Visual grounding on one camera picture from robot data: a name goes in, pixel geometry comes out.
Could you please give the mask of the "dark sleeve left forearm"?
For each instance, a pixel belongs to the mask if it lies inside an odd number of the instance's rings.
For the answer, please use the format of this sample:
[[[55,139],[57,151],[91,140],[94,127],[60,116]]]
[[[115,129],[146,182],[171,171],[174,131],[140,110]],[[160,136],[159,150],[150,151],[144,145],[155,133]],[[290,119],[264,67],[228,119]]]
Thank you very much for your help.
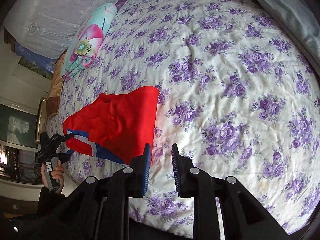
[[[36,213],[6,218],[1,213],[1,239],[72,239],[77,235],[75,223],[63,209],[67,197],[40,192]]]

